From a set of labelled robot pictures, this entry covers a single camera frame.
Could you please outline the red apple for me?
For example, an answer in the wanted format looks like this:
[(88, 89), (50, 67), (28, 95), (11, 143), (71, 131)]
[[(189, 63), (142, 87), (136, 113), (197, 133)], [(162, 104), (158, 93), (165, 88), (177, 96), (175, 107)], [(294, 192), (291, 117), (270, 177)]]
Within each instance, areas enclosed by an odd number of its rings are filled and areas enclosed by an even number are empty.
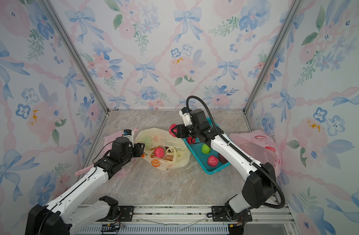
[(177, 130), (177, 125), (176, 124), (172, 124), (169, 127), (169, 133), (175, 138), (178, 137), (178, 130)]
[(196, 138), (188, 137), (186, 141), (189, 145), (193, 145), (196, 142)]

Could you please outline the right aluminium corner post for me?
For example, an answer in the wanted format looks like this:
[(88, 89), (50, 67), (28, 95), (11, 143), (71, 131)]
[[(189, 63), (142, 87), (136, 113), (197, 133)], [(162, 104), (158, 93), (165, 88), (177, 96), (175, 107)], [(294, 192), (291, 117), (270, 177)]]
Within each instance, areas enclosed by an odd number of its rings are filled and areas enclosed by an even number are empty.
[(277, 38), (272, 45), (272, 48), (268, 54), (267, 61), (265, 65), (263, 66), (262, 72), (260, 73), (253, 90), (249, 96), (248, 102), (246, 103), (246, 106), (244, 108), (244, 115), (247, 115), (250, 111), (250, 109), (253, 107), (254, 100), (260, 90), (260, 86), (263, 84), (266, 75), (269, 72), (269, 69), (271, 68), (272, 64), (274, 63), (276, 56), (278, 55), (282, 45), (283, 41), (286, 38), (286, 36), (289, 33), (289, 30), (293, 26), (293, 22), (295, 18), (297, 17), (300, 7), (303, 4), (303, 1), (301, 0), (295, 0), (292, 4), (292, 6), (289, 8), (288, 14), (286, 18), (284, 19), (284, 23), (282, 27), (280, 28), (280, 31), (277, 35)]

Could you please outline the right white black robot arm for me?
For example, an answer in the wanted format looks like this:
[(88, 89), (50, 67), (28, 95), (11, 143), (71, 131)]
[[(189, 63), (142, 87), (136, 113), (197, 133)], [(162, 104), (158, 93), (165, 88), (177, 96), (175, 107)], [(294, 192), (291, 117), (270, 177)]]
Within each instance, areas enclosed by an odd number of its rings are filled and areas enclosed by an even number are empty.
[(192, 137), (221, 154), (240, 173), (245, 184), (242, 190), (225, 203), (225, 215), (231, 221), (240, 219), (251, 209), (266, 206), (281, 209), (285, 198), (275, 178), (274, 167), (261, 163), (236, 144), (201, 109), (182, 108), (183, 124), (170, 128), (177, 138)]

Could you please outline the aluminium corner post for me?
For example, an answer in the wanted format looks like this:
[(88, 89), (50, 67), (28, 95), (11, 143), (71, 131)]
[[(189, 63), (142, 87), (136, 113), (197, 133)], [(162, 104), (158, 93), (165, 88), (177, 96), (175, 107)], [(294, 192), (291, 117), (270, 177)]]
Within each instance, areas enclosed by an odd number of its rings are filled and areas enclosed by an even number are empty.
[(292, 4), (292, 6), (289, 8), (288, 14), (286, 18), (284, 19), (284, 23), (282, 27), (280, 28), (280, 31), (277, 35), (277, 38), (272, 45), (272, 48), (268, 54), (267, 61), (265, 65), (263, 66), (262, 72), (260, 73), (253, 90), (249, 96), (248, 102), (246, 103), (246, 106), (244, 108), (244, 115), (247, 115), (250, 111), (250, 109), (253, 107), (254, 100), (260, 90), (260, 86), (263, 84), (266, 75), (269, 72), (269, 69), (271, 68), (272, 64), (274, 63), (276, 56), (278, 55), (282, 45), (283, 41), (286, 38), (286, 36), (289, 33), (289, 30), (293, 26), (293, 22), (295, 18), (297, 17), (300, 7), (303, 4), (303, 1), (301, 0), (295, 0)]
[(109, 108), (107, 107), (104, 99), (102, 98), (100, 92), (98, 91), (95, 82), (92, 80), (89, 73), (87, 72), (86, 66), (83, 63), (78, 50), (76, 49), (74, 43), (70, 39), (70, 35), (68, 34), (65, 26), (63, 25), (57, 12), (55, 11), (51, 1), (43, 0), (43, 1), (39, 1), (39, 4), (43, 8), (46, 15), (48, 16), (50, 22), (53, 23), (55, 29), (58, 31), (62, 40), (64, 41), (65, 47), (70, 53), (71, 59), (73, 59), (75, 65), (77, 66), (78, 70), (82, 74), (85, 82), (89, 86), (90, 90), (93, 92), (96, 100), (101, 105), (102, 110), (106, 113), (109, 112)]

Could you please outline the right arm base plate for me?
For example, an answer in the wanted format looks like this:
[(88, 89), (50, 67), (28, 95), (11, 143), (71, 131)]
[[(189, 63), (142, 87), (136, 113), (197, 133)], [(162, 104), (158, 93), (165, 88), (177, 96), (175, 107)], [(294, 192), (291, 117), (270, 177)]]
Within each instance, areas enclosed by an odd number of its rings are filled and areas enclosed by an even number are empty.
[(207, 214), (213, 222), (252, 222), (252, 214), (249, 210), (235, 213), (232, 209), (225, 206), (211, 206), (211, 212)]

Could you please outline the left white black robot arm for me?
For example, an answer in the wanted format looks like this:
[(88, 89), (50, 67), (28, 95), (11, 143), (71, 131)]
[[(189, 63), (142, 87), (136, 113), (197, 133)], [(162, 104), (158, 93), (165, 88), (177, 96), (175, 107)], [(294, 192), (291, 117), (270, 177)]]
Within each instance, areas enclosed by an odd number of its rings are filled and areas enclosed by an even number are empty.
[(27, 235), (74, 235), (100, 219), (117, 221), (118, 201), (109, 196), (77, 211), (80, 204), (101, 185), (111, 180), (133, 158), (142, 157), (145, 145), (134, 143), (132, 136), (118, 137), (112, 147), (65, 193), (44, 206), (35, 205), (28, 214)]

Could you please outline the yellow knotted plastic bag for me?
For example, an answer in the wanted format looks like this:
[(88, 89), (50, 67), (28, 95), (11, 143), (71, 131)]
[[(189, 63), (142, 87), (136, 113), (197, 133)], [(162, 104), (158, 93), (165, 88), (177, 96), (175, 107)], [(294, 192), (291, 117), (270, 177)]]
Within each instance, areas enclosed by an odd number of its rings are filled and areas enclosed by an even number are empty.
[(159, 128), (142, 130), (135, 142), (144, 144), (143, 155), (147, 163), (159, 170), (181, 168), (189, 163), (191, 152), (182, 139)]

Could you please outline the middle pink plastic bag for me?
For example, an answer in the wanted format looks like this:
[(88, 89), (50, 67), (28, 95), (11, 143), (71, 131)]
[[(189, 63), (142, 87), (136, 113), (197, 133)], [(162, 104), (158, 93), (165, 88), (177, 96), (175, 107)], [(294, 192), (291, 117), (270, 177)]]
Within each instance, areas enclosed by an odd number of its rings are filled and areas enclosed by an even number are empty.
[[(103, 140), (104, 140), (105, 148), (103, 150), (101, 150), (100, 155), (98, 156), (97, 159), (101, 158), (108, 150), (111, 150), (112, 143), (109, 144), (109, 142), (111, 142), (112, 140), (115, 140), (117, 137), (122, 137), (123, 133), (124, 133), (124, 131), (121, 130), (121, 131), (117, 131), (109, 136), (104, 137)], [(92, 167), (93, 167), (93, 164), (90, 164), (88, 167), (83, 168), (83, 169), (79, 170), (78, 172), (76, 172), (75, 176), (80, 176), (84, 173), (87, 173)]]

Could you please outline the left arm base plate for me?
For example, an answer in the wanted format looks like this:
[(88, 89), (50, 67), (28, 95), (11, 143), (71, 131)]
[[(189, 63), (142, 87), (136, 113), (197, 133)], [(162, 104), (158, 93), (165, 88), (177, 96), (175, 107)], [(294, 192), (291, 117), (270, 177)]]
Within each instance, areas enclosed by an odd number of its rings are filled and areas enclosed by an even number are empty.
[(132, 222), (134, 209), (134, 206), (118, 206), (114, 214), (99, 219), (97, 222)]

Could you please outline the pink crinkled toy ball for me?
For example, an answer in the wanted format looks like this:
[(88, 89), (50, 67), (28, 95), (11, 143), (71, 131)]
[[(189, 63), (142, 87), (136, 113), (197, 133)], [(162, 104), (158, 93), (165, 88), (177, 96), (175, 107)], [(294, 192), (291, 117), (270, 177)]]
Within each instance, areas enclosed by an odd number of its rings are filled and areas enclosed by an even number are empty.
[(219, 159), (213, 155), (209, 156), (208, 160), (207, 160), (207, 165), (210, 167), (217, 167), (217, 165), (219, 164)]

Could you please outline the left aluminium corner post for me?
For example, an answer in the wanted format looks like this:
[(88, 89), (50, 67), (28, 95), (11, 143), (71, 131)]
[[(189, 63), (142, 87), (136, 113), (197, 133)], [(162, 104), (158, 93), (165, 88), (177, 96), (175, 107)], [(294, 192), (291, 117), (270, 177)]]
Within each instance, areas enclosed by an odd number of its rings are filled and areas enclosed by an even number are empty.
[(101, 105), (102, 110), (106, 113), (109, 112), (109, 108), (107, 107), (104, 99), (102, 98), (100, 92), (98, 91), (95, 82), (92, 80), (89, 73), (87, 72), (86, 66), (83, 63), (78, 50), (76, 49), (74, 43), (70, 39), (70, 35), (68, 34), (65, 26), (63, 25), (57, 12), (55, 11), (51, 1), (43, 0), (43, 1), (39, 1), (39, 4), (43, 8), (46, 15), (48, 16), (50, 22), (53, 23), (55, 29), (58, 31), (62, 40), (64, 41), (65, 47), (70, 53), (71, 59), (73, 59), (75, 65), (77, 66), (78, 70), (82, 74), (85, 82), (89, 86), (90, 90), (93, 92), (96, 100)]

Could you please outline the dark purple round fruit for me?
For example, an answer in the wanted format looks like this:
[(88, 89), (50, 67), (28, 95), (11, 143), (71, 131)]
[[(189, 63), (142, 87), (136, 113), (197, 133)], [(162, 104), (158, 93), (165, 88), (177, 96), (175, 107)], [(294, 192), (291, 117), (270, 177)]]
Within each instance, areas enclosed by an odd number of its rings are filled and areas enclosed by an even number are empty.
[(228, 160), (221, 154), (218, 154), (218, 159), (219, 159), (219, 162), (221, 162), (222, 164), (228, 163)]

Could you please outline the teal plastic mesh basket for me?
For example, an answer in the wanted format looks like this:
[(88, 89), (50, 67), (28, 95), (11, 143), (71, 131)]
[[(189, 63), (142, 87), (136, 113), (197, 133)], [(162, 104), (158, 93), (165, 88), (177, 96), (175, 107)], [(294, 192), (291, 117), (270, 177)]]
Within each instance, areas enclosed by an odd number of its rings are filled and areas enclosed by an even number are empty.
[[(213, 175), (230, 165), (229, 162), (222, 163), (219, 160), (219, 153), (217, 151), (214, 151), (210, 147), (207, 147), (207, 149), (209, 149), (209, 152), (207, 154), (203, 153), (202, 148), (203, 148), (204, 143), (201, 143), (198, 138), (196, 139), (194, 144), (190, 144), (187, 141), (187, 138), (184, 138), (182, 140), (184, 141), (184, 143), (186, 144), (186, 146), (188, 147), (188, 149), (190, 150), (190, 152), (195, 157), (195, 159), (200, 164), (201, 168), (204, 170), (204, 172), (206, 174)], [(215, 158), (217, 158), (219, 160), (217, 165), (210, 166), (208, 164), (208, 160), (211, 156), (214, 156)]]

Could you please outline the pink printed plastic bag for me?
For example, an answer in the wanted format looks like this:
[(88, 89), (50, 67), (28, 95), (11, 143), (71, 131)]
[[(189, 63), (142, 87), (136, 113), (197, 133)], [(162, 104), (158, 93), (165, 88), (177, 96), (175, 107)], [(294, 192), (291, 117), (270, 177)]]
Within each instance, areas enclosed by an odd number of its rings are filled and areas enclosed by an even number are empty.
[(246, 154), (263, 164), (270, 163), (276, 178), (280, 175), (282, 154), (274, 140), (265, 132), (255, 130), (250, 133), (232, 133), (229, 137)]

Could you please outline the green crinkled toy vegetable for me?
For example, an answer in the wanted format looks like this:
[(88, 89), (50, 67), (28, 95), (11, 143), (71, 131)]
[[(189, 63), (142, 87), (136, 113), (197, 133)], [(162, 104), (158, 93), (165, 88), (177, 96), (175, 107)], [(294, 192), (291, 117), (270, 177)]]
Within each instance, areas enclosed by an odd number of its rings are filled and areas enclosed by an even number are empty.
[(208, 155), (211, 152), (211, 148), (206, 144), (203, 144), (201, 147), (201, 152), (205, 155)]

